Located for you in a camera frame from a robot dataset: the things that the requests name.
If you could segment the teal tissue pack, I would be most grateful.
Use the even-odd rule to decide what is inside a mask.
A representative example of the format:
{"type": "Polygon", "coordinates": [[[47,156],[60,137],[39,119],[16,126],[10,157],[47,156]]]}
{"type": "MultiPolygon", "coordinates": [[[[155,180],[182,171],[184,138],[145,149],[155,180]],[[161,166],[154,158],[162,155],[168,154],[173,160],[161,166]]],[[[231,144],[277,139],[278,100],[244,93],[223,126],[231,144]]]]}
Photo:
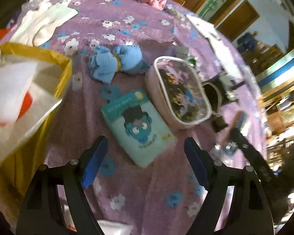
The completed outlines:
{"type": "Polygon", "coordinates": [[[101,113],[119,145],[139,167],[147,167],[177,141],[141,89],[111,100],[101,113]]]}

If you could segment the pink clear pencil pouch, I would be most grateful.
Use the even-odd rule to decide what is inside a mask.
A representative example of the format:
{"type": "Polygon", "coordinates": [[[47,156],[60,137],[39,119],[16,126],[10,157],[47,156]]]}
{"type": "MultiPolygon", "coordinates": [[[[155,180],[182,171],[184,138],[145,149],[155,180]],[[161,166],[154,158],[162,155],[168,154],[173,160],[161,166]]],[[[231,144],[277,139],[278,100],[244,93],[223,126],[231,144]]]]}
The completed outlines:
{"type": "Polygon", "coordinates": [[[158,57],[146,72],[145,85],[157,111],[173,129],[194,127],[212,115],[201,80],[185,60],[158,57]]]}

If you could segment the white plastic snack bag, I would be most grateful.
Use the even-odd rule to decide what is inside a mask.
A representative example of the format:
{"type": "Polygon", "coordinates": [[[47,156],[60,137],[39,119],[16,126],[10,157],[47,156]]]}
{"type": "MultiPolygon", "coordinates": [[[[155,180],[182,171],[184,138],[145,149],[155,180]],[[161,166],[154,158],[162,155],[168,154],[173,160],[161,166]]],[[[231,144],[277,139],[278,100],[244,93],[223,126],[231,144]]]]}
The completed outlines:
{"type": "Polygon", "coordinates": [[[61,103],[60,66],[0,54],[0,165],[27,143],[61,103]]]}

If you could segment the blue knitted cloth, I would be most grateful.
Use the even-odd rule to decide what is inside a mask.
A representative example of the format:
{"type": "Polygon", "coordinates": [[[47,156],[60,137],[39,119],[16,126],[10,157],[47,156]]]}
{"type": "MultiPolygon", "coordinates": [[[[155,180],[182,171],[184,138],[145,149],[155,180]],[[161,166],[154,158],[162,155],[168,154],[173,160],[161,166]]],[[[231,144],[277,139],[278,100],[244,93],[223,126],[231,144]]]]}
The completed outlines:
{"type": "Polygon", "coordinates": [[[150,68],[136,45],[118,45],[113,50],[98,46],[94,52],[89,57],[90,77],[103,83],[110,84],[118,72],[144,74],[150,68]]]}

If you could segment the yellow storage box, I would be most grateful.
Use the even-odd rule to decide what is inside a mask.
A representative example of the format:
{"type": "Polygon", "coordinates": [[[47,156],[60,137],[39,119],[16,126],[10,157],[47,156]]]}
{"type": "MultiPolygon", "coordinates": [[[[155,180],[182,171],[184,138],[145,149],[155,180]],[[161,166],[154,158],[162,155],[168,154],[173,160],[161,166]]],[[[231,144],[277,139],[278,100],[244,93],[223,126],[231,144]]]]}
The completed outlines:
{"type": "Polygon", "coordinates": [[[51,49],[0,45],[0,172],[24,196],[70,85],[72,59],[51,49]]]}

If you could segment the white paper sheets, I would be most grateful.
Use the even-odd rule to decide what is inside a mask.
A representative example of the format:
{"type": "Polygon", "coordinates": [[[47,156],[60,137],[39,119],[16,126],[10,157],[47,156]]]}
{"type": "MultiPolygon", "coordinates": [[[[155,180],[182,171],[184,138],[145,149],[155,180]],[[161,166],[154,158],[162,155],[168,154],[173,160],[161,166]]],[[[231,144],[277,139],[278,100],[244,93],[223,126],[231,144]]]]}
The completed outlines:
{"type": "Polygon", "coordinates": [[[224,71],[232,78],[242,79],[242,73],[235,63],[230,49],[224,44],[214,26],[211,23],[190,14],[187,14],[186,18],[196,30],[209,41],[210,46],[224,71]]]}

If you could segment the purple floral tablecloth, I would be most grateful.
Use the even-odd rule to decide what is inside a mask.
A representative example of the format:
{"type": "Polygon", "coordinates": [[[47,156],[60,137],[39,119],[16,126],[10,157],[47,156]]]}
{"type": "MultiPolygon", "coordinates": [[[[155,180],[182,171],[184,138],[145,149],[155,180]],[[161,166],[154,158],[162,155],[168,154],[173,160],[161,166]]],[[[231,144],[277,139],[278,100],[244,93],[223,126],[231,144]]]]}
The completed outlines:
{"type": "Polygon", "coordinates": [[[77,158],[95,139],[108,140],[107,154],[85,196],[97,219],[132,226],[132,234],[186,234],[205,202],[184,153],[194,138],[212,148],[216,134],[209,121],[186,130],[169,128],[149,96],[157,79],[117,73],[113,83],[122,97],[108,104],[102,84],[89,76],[89,57],[97,44],[109,48],[132,41],[153,63],[172,54],[172,42],[189,46],[202,62],[205,78],[219,70],[208,42],[174,17],[138,0],[71,0],[78,15],[62,25],[48,50],[73,58],[72,89],[60,110],[47,145],[49,171],[77,158]]]}

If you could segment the person in dark clothes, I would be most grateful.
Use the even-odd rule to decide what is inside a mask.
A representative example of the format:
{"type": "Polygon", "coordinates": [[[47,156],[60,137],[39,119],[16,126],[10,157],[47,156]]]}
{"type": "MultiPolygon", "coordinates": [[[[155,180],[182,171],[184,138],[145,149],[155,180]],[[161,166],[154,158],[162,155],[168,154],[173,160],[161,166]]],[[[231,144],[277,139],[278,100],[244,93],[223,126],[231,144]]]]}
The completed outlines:
{"type": "Polygon", "coordinates": [[[247,32],[243,36],[241,36],[237,40],[237,50],[240,54],[243,54],[249,50],[255,49],[258,41],[256,40],[256,36],[258,32],[255,31],[253,33],[247,32]]]}

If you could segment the white folded cloths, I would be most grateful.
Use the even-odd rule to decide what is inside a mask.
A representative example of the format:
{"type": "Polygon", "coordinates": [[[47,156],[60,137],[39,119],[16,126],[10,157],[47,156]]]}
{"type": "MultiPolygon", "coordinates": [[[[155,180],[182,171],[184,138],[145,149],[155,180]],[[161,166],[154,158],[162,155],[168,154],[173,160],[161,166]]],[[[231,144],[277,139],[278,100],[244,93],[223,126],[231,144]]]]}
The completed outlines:
{"type": "Polygon", "coordinates": [[[78,14],[67,3],[46,3],[36,11],[28,11],[10,42],[39,47],[53,36],[57,27],[78,14]]]}

